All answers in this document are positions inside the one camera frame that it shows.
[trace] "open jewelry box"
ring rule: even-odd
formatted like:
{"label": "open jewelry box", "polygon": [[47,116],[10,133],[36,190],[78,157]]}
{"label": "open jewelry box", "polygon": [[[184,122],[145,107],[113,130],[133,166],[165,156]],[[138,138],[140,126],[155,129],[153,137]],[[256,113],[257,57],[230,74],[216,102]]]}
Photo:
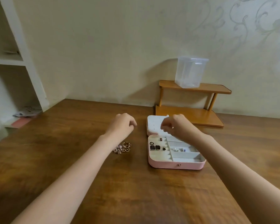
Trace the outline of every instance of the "open jewelry box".
{"label": "open jewelry box", "polygon": [[206,160],[194,146],[161,130],[164,118],[166,116],[147,117],[149,164],[154,168],[202,169]]}

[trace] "pile of jewelry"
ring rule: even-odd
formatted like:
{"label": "pile of jewelry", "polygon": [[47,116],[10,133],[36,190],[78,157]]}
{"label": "pile of jewelry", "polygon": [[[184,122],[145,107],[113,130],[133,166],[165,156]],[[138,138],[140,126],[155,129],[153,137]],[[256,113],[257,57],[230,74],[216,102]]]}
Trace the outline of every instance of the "pile of jewelry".
{"label": "pile of jewelry", "polygon": [[121,154],[123,152],[129,152],[130,151],[130,147],[132,145],[129,142],[124,142],[122,145],[118,145],[113,152],[116,154]]}

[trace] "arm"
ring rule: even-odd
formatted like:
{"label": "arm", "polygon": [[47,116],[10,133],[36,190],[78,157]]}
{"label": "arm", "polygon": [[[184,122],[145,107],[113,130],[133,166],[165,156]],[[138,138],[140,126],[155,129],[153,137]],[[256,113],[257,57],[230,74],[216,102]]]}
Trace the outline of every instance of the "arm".
{"label": "arm", "polygon": [[252,224],[280,224],[278,188],[235,158],[213,137],[202,133],[183,115],[164,119],[161,129],[199,150]]}
{"label": "arm", "polygon": [[12,224],[70,223],[109,153],[134,129],[128,114],[118,114],[107,132],[37,197]]}

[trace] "person's right arm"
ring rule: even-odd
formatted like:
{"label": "person's right arm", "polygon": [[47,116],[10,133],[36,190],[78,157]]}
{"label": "person's right arm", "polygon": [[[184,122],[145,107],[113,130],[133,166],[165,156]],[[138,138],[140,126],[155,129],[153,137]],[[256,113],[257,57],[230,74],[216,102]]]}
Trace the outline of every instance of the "person's right arm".
{"label": "person's right arm", "polygon": [[280,190],[202,133],[183,115],[167,117],[161,129],[195,146],[216,171],[252,224],[280,224]]}

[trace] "clear plastic container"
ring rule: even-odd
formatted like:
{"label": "clear plastic container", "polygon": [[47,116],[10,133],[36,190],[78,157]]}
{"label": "clear plastic container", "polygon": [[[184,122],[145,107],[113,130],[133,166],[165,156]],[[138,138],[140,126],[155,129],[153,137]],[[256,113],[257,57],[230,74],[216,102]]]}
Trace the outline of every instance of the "clear plastic container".
{"label": "clear plastic container", "polygon": [[178,58],[175,83],[181,88],[199,87],[208,59],[181,56]]}

